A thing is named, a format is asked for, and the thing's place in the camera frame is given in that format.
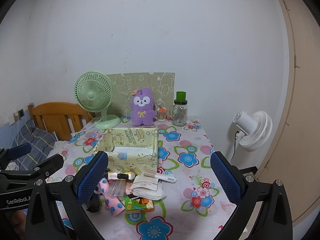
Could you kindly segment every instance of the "wooden door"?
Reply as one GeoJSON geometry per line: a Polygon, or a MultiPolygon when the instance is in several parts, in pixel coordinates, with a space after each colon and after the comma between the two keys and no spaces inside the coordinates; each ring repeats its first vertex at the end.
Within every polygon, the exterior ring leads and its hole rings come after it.
{"type": "Polygon", "coordinates": [[[258,179],[282,180],[297,224],[320,200],[320,28],[302,0],[283,1],[294,42],[292,100],[280,138],[258,179]]]}

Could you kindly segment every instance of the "wooden headboard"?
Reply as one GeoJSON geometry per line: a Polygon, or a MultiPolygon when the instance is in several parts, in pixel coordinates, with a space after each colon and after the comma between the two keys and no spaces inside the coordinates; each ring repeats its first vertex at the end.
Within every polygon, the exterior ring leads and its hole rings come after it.
{"type": "Polygon", "coordinates": [[[50,102],[33,107],[28,105],[28,110],[31,119],[36,126],[48,132],[56,132],[59,140],[71,139],[71,128],[68,122],[70,117],[73,129],[79,132],[83,128],[81,116],[84,116],[85,121],[91,121],[91,117],[95,117],[94,113],[85,111],[78,104],[65,102],[50,102]]]}

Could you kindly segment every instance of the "pile of items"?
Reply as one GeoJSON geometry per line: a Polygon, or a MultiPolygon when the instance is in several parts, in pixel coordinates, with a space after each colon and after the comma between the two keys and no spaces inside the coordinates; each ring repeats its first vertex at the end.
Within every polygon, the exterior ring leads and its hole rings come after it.
{"type": "Polygon", "coordinates": [[[171,183],[175,177],[144,170],[143,175],[128,171],[109,171],[97,186],[95,194],[87,203],[88,211],[99,211],[98,195],[103,195],[113,216],[125,210],[126,214],[145,213],[154,211],[153,200],[166,197],[160,180],[171,183]]]}

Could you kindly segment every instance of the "table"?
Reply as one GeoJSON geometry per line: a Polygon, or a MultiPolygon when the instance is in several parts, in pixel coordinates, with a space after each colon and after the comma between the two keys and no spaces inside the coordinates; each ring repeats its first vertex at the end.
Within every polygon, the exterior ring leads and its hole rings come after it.
{"type": "MultiPolygon", "coordinates": [[[[130,117],[121,117],[118,127],[133,127],[130,117]]],[[[154,201],[154,212],[122,212],[116,217],[102,199],[101,211],[87,212],[88,217],[108,240],[213,239],[236,205],[229,202],[210,167],[214,149],[202,125],[198,118],[190,117],[184,127],[170,121],[154,122],[152,127],[159,132],[158,172],[177,178],[173,184],[162,182],[166,198],[154,201]]],[[[47,181],[75,175],[93,158],[92,150],[102,135],[103,130],[92,128],[73,137],[57,152],[64,157],[63,168],[47,181]]],[[[65,225],[72,227],[61,202],[58,208],[65,225]]]]}

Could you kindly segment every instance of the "electric fan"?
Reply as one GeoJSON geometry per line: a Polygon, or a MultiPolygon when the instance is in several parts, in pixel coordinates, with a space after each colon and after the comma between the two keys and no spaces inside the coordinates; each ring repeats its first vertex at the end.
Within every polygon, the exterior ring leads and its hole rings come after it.
{"type": "Polygon", "coordinates": [[[233,118],[233,122],[241,130],[236,133],[233,154],[239,144],[247,152],[257,150],[268,140],[271,134],[272,120],[265,111],[255,112],[251,116],[244,111],[239,111],[233,118]]]}
{"type": "Polygon", "coordinates": [[[94,122],[96,128],[107,129],[120,123],[118,116],[107,114],[113,97],[113,88],[106,75],[96,71],[83,74],[75,84],[75,97],[84,110],[101,112],[101,119],[94,122]]]}

